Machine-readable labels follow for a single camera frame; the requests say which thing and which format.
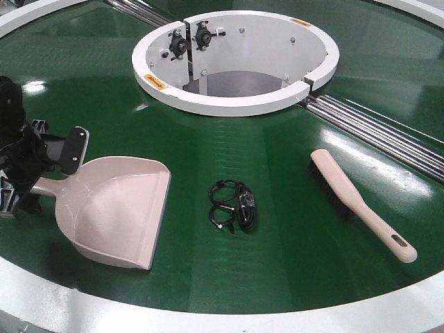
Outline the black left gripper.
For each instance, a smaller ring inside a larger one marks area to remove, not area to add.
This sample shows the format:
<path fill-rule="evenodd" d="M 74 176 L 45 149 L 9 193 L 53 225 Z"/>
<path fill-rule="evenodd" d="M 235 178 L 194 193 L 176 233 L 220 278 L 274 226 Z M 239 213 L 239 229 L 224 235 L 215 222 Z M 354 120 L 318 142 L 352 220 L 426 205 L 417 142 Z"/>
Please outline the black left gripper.
<path fill-rule="evenodd" d="M 40 195 L 31 189 L 47 171 L 59 164 L 71 175 L 83 164 L 89 131 L 74 127 L 65 138 L 47 132 L 45 120 L 25 121 L 16 137 L 1 137 L 1 218 L 15 218 L 19 210 L 40 214 Z"/>

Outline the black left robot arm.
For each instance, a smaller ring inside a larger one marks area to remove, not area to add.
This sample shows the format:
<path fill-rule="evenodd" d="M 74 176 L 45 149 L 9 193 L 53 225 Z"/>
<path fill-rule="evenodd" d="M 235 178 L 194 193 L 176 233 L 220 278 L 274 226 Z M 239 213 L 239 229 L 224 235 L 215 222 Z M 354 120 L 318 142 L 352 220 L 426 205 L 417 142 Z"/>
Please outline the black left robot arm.
<path fill-rule="evenodd" d="M 45 120 L 28 121 L 22 87 L 1 77 L 1 217 L 13 219 L 19 210 L 42 211 L 40 195 L 31 189 L 46 172 L 59 166 L 71 175 L 82 165 L 89 132 L 74 127 L 66 136 L 48 133 Z"/>

